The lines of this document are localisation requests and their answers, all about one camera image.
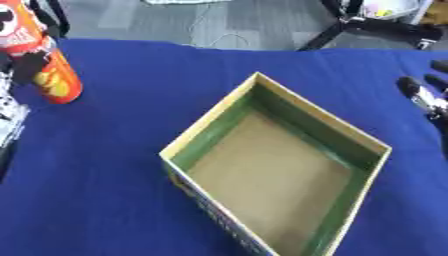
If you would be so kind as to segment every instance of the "black stand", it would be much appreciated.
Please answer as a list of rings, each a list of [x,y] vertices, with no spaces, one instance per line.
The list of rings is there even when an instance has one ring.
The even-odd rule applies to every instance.
[[[333,15],[336,11],[329,9]],[[410,25],[389,20],[363,18],[358,16],[337,16],[338,21],[316,38],[312,39],[298,51],[318,50],[332,41],[342,32],[349,29],[381,33],[388,36],[399,37],[413,44],[416,49],[424,50],[439,41],[443,32],[431,25]]]

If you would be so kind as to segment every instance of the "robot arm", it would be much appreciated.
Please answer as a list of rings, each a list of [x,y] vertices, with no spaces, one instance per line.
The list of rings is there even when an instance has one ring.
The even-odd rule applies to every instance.
[[[30,112],[28,106],[20,104],[12,96],[11,89],[18,84],[31,83],[47,63],[45,53],[30,53],[18,61],[12,61],[0,52],[0,182],[9,167]]]
[[[431,67],[448,74],[448,62],[433,61]],[[448,82],[432,74],[425,75],[425,81],[436,88],[442,97],[436,97],[419,81],[402,77],[397,85],[403,95],[425,112],[426,118],[442,135],[442,150],[448,159]]]

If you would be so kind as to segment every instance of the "table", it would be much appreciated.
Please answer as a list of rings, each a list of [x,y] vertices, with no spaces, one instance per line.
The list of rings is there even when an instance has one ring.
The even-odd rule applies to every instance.
[[[377,136],[393,154],[337,255],[447,255],[439,134],[394,85],[448,52],[251,52],[168,43],[61,43],[85,84],[33,113],[0,186],[5,256],[238,256],[246,252],[169,182],[157,153],[255,71]]]

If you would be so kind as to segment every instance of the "pringles can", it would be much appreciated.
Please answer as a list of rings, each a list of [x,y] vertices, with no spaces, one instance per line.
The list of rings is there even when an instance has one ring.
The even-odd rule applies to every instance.
[[[34,82],[52,103],[69,103],[81,94],[82,83],[46,29],[24,1],[0,0],[0,50],[13,59],[44,51],[49,63]]]

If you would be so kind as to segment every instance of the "white object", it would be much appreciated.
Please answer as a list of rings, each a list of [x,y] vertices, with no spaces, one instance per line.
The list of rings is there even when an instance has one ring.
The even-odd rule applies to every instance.
[[[145,0],[149,4],[203,4],[228,1],[232,0]]]
[[[347,6],[350,0],[343,0]],[[418,0],[364,0],[360,15],[367,18],[392,20],[408,16],[420,8]]]

